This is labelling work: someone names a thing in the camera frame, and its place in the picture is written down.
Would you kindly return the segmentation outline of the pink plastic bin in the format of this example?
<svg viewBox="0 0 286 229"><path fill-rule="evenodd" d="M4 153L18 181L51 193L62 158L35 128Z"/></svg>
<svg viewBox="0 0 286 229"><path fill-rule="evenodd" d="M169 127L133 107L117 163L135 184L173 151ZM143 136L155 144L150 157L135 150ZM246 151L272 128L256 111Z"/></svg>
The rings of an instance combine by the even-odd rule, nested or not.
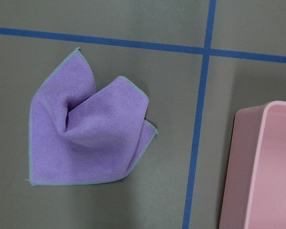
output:
<svg viewBox="0 0 286 229"><path fill-rule="evenodd" d="M286 102L236 112L219 227L286 229Z"/></svg>

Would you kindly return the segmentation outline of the purple microfiber cloth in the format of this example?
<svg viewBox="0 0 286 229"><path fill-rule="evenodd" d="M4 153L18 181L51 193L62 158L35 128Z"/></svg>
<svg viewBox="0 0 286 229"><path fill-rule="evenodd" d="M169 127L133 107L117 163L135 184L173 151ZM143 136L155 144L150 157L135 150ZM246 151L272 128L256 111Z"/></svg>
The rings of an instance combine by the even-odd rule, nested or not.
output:
<svg viewBox="0 0 286 229"><path fill-rule="evenodd" d="M135 168L157 129L146 120L149 98L119 76L97 90L76 48L34 95L29 117L29 182L89 185L118 181Z"/></svg>

